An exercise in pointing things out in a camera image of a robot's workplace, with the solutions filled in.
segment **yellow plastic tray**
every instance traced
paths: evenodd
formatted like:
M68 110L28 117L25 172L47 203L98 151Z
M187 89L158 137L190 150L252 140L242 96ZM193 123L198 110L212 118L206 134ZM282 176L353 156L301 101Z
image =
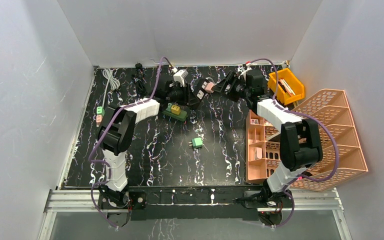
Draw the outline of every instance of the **yellow plastic tray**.
M277 75L280 79L284 79L290 88L295 92L295 96L290 96L280 86L277 89L276 98L284 105L289 105L298 100L306 97L306 90L304 85L298 80L298 78L292 73L289 68L285 68L277 71ZM272 72L269 75L268 88L273 92L276 90L276 73Z

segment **white cable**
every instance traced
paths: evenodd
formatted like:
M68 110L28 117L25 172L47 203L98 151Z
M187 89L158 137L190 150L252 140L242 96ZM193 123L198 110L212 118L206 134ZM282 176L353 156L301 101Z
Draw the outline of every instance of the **white cable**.
M105 105L105 97L107 96L108 84L111 85L111 91L115 91L120 87L120 81L113 76L113 69L105 68L102 70L102 75L108 80L106 82L105 91L103 92L102 108Z

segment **white wall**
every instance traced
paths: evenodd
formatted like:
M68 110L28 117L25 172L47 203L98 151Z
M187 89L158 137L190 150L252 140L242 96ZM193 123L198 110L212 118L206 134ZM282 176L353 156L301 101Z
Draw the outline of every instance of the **white wall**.
M324 0L291 68L308 96L346 91L369 173L339 195L353 239L384 239L384 1Z
M290 60L321 0L58 2L93 65L126 67Z
M0 0L0 239L36 239L93 67L56 0Z

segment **yellow block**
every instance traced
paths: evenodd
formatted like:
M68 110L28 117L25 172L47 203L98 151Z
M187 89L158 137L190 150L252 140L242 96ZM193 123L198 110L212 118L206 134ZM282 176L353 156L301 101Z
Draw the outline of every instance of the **yellow block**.
M178 105L172 105L171 106L171 113L172 114L176 114L176 115L179 115L180 114L180 107Z

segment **orange basket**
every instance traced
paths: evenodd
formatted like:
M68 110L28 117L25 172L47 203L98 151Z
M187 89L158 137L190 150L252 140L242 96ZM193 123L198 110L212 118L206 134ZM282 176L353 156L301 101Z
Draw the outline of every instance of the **orange basket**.
M276 91L276 73L272 72L269 75L268 88L273 92ZM298 100L304 99L306 97L306 91L304 85L298 80L298 78L292 73L289 68L285 68L277 71L277 76L280 79L284 79L285 82L290 86L294 91L295 96L290 96L285 92L280 86L277 89L276 98L285 106L289 105Z
M339 149L339 167L333 177L324 182L308 179L297 180L292 187L324 191L368 171L357 135L353 116L343 90L323 89L297 106L294 111L311 115L321 121L332 133ZM280 163L280 144L266 139L278 131L264 118L249 112L246 121L246 181L262 183L270 177ZM320 130L323 159L307 171L313 178L329 175L334 167L335 153L328 135ZM255 159L257 148L262 149L262 158Z

